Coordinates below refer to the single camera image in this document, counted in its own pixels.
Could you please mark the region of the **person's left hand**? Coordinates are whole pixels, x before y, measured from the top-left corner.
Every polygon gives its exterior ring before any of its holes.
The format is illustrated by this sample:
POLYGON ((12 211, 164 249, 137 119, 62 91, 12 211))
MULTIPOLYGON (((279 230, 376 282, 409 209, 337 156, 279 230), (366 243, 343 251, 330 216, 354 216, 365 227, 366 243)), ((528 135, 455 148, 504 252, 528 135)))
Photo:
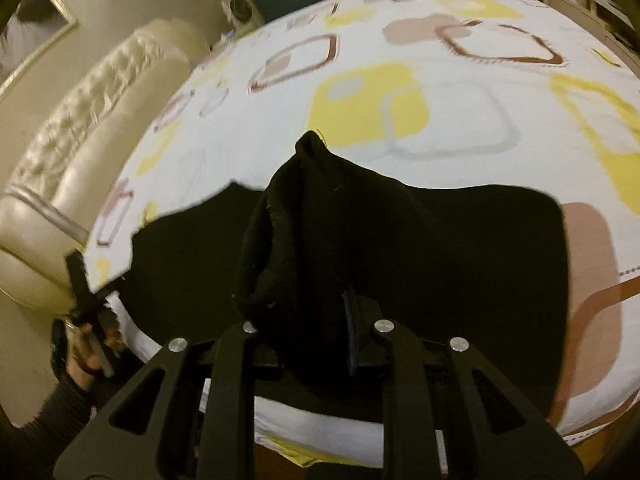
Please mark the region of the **person's left hand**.
POLYGON ((103 373, 102 360, 94 352, 90 337, 92 326, 67 326, 68 351, 66 372, 82 390, 88 391, 94 380, 103 373))

